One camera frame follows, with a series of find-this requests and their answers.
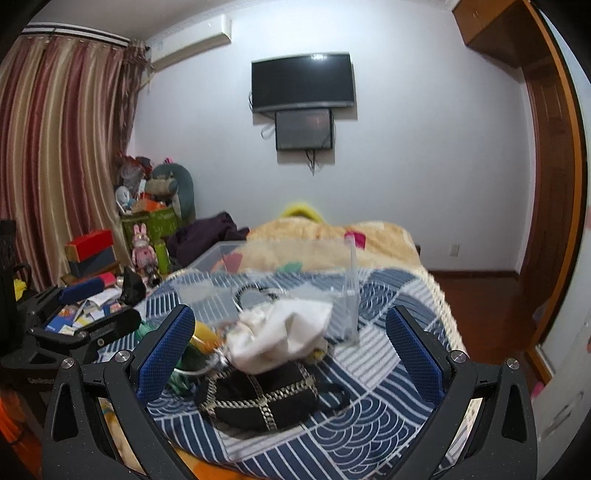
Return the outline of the yellow plush behind blanket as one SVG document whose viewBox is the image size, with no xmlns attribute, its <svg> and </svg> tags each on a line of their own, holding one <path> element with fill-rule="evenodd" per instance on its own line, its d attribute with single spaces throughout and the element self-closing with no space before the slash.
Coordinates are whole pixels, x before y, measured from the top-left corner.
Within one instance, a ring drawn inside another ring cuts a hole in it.
<svg viewBox="0 0 591 480">
<path fill-rule="evenodd" d="M 294 202 L 287 205 L 280 218 L 303 218 L 315 223 L 324 223 L 325 219 L 318 210 L 305 202 Z"/>
</svg>

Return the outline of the black gold-trimmed quilted bag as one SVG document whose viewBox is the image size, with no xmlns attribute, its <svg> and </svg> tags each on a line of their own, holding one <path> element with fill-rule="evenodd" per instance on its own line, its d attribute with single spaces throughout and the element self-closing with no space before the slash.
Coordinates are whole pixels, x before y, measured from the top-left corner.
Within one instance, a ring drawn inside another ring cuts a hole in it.
<svg viewBox="0 0 591 480">
<path fill-rule="evenodd" d="M 304 364 L 288 362 L 262 374 L 226 368 L 200 382 L 194 397 L 201 414 L 249 433 L 280 432 L 315 413 L 335 414 L 349 407 L 341 384 L 322 382 Z"/>
</svg>

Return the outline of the red beige striped curtain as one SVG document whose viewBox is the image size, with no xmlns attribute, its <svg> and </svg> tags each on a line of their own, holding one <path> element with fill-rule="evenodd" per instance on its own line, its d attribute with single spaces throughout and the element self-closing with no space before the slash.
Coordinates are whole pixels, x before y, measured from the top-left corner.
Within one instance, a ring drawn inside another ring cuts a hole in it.
<svg viewBox="0 0 591 480">
<path fill-rule="evenodd" d="M 21 35 L 1 63 L 1 216 L 37 288 L 68 270 L 64 246 L 94 230 L 129 254 L 114 187 L 131 137 L 146 46 Z"/>
</svg>

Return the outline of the clear plastic storage box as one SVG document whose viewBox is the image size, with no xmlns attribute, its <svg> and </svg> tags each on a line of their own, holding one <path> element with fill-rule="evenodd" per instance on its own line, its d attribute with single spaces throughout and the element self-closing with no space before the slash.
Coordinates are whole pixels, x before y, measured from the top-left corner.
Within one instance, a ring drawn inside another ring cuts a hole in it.
<svg viewBox="0 0 591 480">
<path fill-rule="evenodd" d="M 178 299 L 193 308 L 202 322 L 233 320 L 242 310 L 280 298 L 325 301 L 332 317 L 329 343 L 355 342 L 358 337 L 360 284 L 358 271 L 229 273 L 214 270 L 221 256 L 214 246 L 190 266 L 168 277 Z"/>
</svg>

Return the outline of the beige fluffy patchwork blanket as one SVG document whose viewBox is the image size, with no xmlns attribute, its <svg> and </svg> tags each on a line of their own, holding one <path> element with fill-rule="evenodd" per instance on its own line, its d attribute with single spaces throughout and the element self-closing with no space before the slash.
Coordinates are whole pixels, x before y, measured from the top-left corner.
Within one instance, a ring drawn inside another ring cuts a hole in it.
<svg viewBox="0 0 591 480">
<path fill-rule="evenodd" d="M 384 221 L 334 226 L 301 217 L 280 218 L 254 228 L 245 241 L 220 242 L 214 251 L 221 258 L 213 269 L 229 273 L 425 270 L 411 234 Z"/>
</svg>

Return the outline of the white wall air conditioner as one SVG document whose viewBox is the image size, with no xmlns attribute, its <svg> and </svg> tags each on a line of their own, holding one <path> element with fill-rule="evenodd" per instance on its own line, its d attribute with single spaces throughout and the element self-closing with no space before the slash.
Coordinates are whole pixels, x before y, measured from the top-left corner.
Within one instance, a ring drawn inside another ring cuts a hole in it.
<svg viewBox="0 0 591 480">
<path fill-rule="evenodd" d="M 231 18 L 221 14 L 160 33 L 148 41 L 149 65 L 154 72 L 231 43 Z"/>
</svg>

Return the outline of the small black wall monitor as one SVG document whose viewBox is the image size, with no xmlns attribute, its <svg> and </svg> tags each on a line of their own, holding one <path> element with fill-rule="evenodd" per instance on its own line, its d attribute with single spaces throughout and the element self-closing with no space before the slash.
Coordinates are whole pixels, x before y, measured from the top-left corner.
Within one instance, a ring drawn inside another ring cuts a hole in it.
<svg viewBox="0 0 591 480">
<path fill-rule="evenodd" d="M 329 109 L 284 110 L 276 113 L 276 150 L 332 150 L 334 122 Z"/>
</svg>

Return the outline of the grey green plush toy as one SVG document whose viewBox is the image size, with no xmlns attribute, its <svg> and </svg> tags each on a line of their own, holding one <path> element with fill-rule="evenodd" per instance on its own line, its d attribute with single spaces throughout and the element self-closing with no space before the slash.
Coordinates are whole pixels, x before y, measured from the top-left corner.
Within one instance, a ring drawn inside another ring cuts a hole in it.
<svg viewBox="0 0 591 480">
<path fill-rule="evenodd" d="M 182 165 L 156 166 L 145 184 L 145 192 L 157 201 L 169 203 L 183 225 L 195 220 L 193 181 Z"/>
</svg>

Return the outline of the red and blue boxes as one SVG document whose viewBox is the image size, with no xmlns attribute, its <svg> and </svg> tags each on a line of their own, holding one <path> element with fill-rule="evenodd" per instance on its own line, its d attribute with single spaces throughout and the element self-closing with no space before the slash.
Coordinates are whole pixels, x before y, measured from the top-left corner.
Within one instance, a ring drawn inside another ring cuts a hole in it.
<svg viewBox="0 0 591 480">
<path fill-rule="evenodd" d="M 115 261 L 113 234 L 110 230 L 94 230 L 76 237 L 64 246 L 70 273 L 76 278 L 102 271 Z"/>
</svg>

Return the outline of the large black wall television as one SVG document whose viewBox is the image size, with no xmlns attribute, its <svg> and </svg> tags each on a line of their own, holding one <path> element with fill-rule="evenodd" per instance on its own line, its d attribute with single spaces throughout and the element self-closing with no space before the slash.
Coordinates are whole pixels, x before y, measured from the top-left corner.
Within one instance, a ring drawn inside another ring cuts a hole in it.
<svg viewBox="0 0 591 480">
<path fill-rule="evenodd" d="M 349 53 L 315 53 L 252 62 L 252 111 L 349 108 L 356 103 Z"/>
</svg>

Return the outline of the dark purple clothing pile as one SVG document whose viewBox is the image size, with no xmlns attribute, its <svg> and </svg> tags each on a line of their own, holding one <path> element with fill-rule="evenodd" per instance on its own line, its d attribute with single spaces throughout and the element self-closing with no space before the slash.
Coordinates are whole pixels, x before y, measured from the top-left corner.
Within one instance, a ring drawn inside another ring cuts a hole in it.
<svg viewBox="0 0 591 480">
<path fill-rule="evenodd" d="M 219 242 L 245 241 L 248 227 L 239 228 L 228 212 L 197 219 L 176 230 L 166 240 L 169 256 L 181 267 L 189 266 L 209 248 Z"/>
</svg>

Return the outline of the white drawstring cloth pouch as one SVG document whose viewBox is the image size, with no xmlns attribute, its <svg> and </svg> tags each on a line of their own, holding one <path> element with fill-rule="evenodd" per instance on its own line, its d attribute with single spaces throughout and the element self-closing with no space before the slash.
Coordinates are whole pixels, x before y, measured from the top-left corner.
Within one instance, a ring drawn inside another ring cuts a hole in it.
<svg viewBox="0 0 591 480">
<path fill-rule="evenodd" d="M 224 354 L 231 366 L 250 375 L 262 374 L 290 361 L 325 352 L 332 304 L 280 299 L 239 313 L 225 335 Z"/>
</svg>

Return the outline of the pink rabbit figure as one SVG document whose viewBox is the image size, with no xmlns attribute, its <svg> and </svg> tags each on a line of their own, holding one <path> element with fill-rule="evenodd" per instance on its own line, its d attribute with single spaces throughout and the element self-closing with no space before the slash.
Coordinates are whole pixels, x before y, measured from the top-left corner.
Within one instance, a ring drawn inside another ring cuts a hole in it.
<svg viewBox="0 0 591 480">
<path fill-rule="evenodd" d="M 155 251 L 147 235 L 147 226 L 144 223 L 133 226 L 132 262 L 140 273 L 145 273 L 158 265 Z"/>
</svg>

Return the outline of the green cylinder bottle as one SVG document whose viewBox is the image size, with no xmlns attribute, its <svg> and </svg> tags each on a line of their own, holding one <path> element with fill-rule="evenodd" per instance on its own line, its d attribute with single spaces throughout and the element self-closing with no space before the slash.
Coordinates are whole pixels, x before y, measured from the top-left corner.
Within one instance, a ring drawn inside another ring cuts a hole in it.
<svg viewBox="0 0 591 480">
<path fill-rule="evenodd" d="M 160 239 L 154 243 L 153 248 L 156 255 L 159 274 L 162 276 L 168 275 L 170 272 L 170 261 L 166 243 Z"/>
</svg>

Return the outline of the green cardboard box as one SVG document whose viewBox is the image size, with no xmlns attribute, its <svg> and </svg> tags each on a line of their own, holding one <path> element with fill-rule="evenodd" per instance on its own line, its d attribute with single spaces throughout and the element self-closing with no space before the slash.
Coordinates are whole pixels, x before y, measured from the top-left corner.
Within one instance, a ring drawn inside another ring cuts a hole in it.
<svg viewBox="0 0 591 480">
<path fill-rule="evenodd" d="M 146 234 L 150 244 L 162 238 L 167 238 L 180 227 L 180 220 L 171 207 L 152 212 L 124 214 L 120 216 L 120 221 L 129 251 L 133 248 L 133 228 L 135 225 L 144 224 L 146 226 Z"/>
</svg>

